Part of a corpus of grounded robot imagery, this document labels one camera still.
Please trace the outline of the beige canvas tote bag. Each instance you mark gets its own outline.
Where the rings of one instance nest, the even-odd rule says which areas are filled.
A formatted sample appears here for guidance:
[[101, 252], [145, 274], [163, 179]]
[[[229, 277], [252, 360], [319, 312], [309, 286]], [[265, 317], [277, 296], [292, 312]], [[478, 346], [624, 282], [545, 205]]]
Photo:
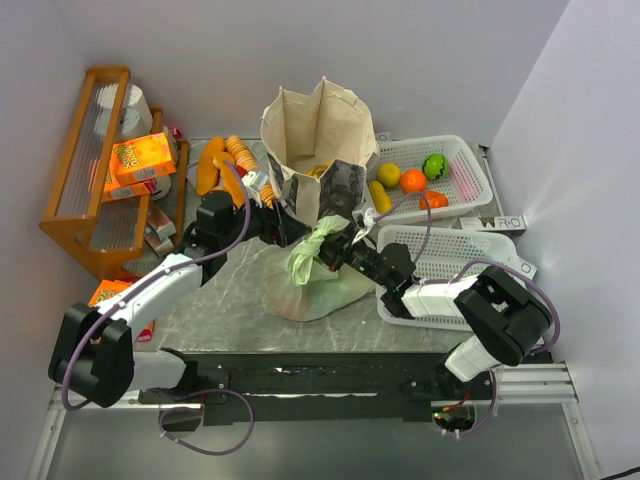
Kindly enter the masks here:
[[[260, 135], [272, 188], [297, 220], [312, 227], [325, 216], [349, 218], [362, 203], [379, 147], [371, 112], [353, 91], [326, 78], [309, 94], [281, 88]], [[306, 174], [329, 160], [319, 179]]]

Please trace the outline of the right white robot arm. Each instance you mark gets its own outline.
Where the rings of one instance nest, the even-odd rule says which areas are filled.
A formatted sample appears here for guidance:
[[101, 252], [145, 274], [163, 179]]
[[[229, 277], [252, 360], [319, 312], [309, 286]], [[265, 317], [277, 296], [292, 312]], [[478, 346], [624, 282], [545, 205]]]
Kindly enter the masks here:
[[331, 271], [347, 265], [382, 289], [380, 301], [393, 317], [462, 319], [473, 336], [456, 346], [439, 367], [442, 384], [468, 384], [499, 366], [516, 367], [541, 353], [548, 331], [559, 335], [549, 297], [519, 272], [488, 259], [471, 260], [450, 280], [423, 280], [407, 246], [390, 243], [377, 252], [346, 229], [322, 241], [319, 259]]

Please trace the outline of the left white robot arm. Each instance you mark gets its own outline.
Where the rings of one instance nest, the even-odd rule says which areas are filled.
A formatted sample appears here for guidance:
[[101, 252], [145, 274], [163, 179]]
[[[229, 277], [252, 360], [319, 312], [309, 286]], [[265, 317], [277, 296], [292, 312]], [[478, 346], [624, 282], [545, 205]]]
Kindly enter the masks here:
[[137, 353], [136, 338], [177, 300], [199, 289], [226, 263], [239, 243], [259, 238], [285, 247], [309, 232], [283, 206], [249, 200], [235, 207], [229, 194], [203, 197], [182, 242], [151, 273], [93, 307], [76, 303], [65, 313], [48, 369], [69, 394], [101, 407], [115, 404], [131, 390], [165, 389], [186, 395], [198, 384], [197, 364], [177, 350]]

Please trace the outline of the orange gummy snack bag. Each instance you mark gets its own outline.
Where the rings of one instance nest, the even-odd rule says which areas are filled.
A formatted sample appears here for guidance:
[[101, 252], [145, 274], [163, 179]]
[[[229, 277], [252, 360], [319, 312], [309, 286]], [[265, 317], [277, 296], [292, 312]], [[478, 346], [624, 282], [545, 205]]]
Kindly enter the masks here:
[[307, 171], [306, 174], [310, 177], [319, 179], [326, 172], [326, 170], [331, 166], [331, 164], [332, 164], [332, 161], [329, 160], [323, 164], [316, 165], [313, 168], [311, 168], [309, 171]]

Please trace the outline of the green plastic grocery bag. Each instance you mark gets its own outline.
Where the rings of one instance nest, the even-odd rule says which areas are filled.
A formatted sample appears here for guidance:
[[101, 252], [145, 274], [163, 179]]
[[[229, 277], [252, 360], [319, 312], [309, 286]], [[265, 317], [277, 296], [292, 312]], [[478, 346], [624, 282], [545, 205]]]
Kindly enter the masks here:
[[341, 216], [324, 217], [301, 241], [267, 257], [261, 277], [262, 306], [267, 313], [310, 322], [375, 290], [373, 281], [350, 266], [332, 272], [319, 259], [322, 242], [348, 225]]

